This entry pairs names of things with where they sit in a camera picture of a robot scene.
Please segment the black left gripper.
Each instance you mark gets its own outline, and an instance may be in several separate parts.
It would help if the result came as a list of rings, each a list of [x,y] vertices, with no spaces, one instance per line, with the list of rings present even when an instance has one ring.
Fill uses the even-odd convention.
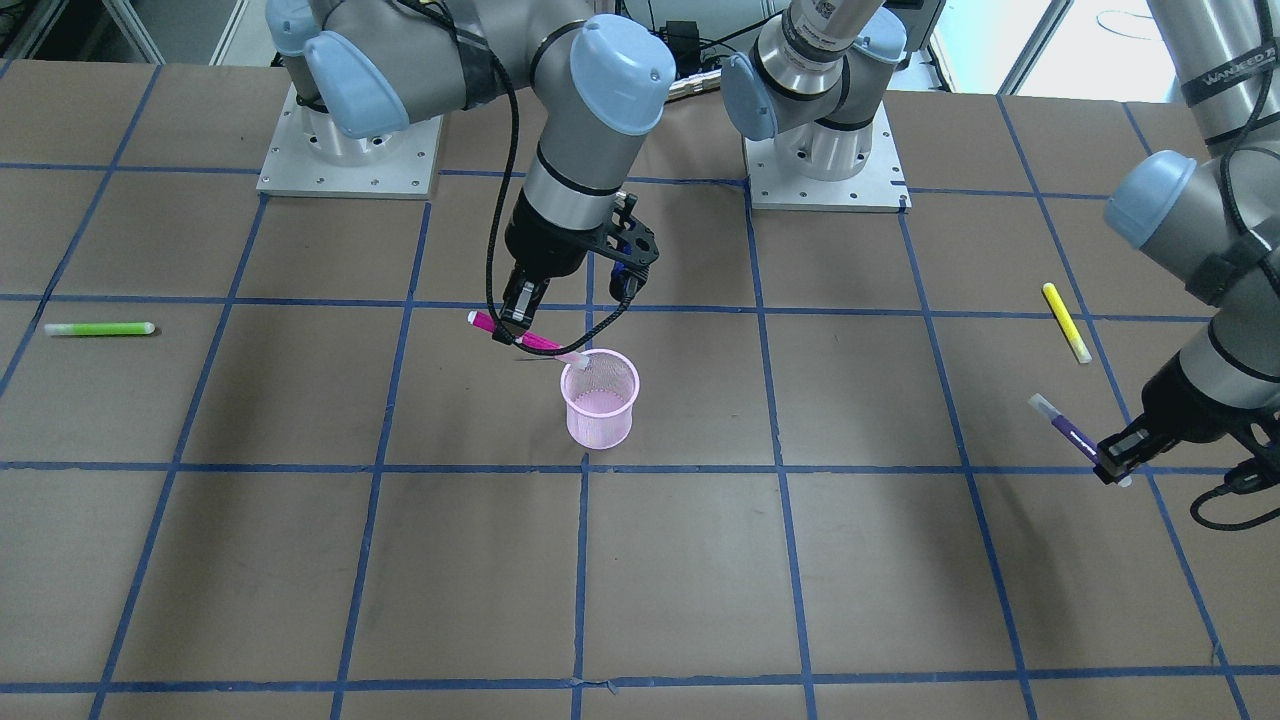
[[[1139,465],[1174,445],[1207,445],[1251,419],[1249,410],[1221,404],[1194,387],[1178,356],[1147,380],[1140,401],[1140,424],[1130,424],[1098,445],[1094,475],[1105,484],[1128,487]]]

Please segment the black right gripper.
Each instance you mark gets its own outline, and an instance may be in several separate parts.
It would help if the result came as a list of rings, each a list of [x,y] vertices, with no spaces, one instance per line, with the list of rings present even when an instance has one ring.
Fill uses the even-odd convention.
[[[515,260],[497,313],[492,338],[518,343],[531,329],[550,279],[573,274],[586,254],[586,243],[599,236],[599,223],[586,229],[558,225],[545,219],[520,192],[506,227],[506,247]]]

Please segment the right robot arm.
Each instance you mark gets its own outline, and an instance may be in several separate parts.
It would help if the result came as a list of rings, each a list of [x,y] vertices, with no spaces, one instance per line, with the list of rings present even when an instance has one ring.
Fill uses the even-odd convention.
[[[518,152],[517,92],[547,113],[509,217],[492,220],[513,268],[485,297],[492,338],[521,345],[554,279],[589,255],[613,261],[625,313],[659,249],[623,188],[658,126],[676,63],[648,28],[589,1],[270,1],[265,23],[298,102],[352,140],[408,129],[502,97],[506,164]]]

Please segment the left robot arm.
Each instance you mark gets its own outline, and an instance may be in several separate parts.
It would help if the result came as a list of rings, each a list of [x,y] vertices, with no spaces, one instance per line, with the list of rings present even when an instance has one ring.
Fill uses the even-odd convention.
[[[1094,474],[1115,483],[1178,445],[1230,436],[1247,457],[1220,489],[1245,495],[1277,483],[1277,4],[1149,10],[1208,156],[1149,155],[1103,218],[1216,313],[1146,383],[1138,418],[1100,442]],[[750,141],[799,132],[788,156],[804,174],[847,178],[905,35],[879,1],[794,1],[724,63],[730,119]]]

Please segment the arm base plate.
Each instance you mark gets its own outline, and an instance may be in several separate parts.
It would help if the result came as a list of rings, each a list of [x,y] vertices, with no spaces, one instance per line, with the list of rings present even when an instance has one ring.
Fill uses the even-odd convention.
[[[256,190],[273,197],[429,200],[443,119],[369,138],[344,136],[289,87]]]
[[[884,105],[855,131],[810,123],[742,140],[751,204],[760,210],[900,213],[913,206]]]

